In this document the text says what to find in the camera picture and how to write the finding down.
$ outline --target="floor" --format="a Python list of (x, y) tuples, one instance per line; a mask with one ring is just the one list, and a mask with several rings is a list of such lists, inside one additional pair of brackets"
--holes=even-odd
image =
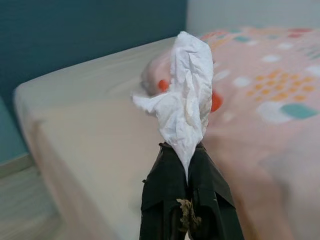
[(1, 240), (66, 240), (66, 229), (37, 169), (0, 179)]

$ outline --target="pink blanket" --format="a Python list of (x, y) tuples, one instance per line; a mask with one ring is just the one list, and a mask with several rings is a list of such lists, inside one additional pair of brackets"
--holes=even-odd
[[(203, 143), (246, 239), (320, 239), (320, 31), (246, 27), (201, 39), (215, 62)], [(170, 84), (168, 53), (143, 73), (151, 94)]]

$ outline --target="crumpled tissue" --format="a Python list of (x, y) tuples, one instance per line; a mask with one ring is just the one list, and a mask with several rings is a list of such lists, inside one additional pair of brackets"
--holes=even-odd
[(188, 180), (196, 146), (203, 139), (212, 106), (214, 64), (210, 47), (182, 31), (171, 51), (171, 84), (154, 97), (133, 95), (132, 101), (157, 117), (158, 130), (179, 157)]

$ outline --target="white tissue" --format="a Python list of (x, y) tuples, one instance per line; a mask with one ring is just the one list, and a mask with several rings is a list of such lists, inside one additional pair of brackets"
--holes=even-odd
[(159, 131), (188, 168), (208, 126), (214, 64), (210, 47), (182, 31), (171, 52), (171, 85), (155, 97), (134, 95), (135, 105), (158, 119)]

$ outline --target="white sheet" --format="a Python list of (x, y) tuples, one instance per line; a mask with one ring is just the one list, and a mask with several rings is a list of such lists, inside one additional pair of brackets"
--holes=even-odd
[(18, 87), (23, 134), (72, 239), (136, 240), (143, 183), (162, 141), (129, 98), (165, 39), (52, 72)]

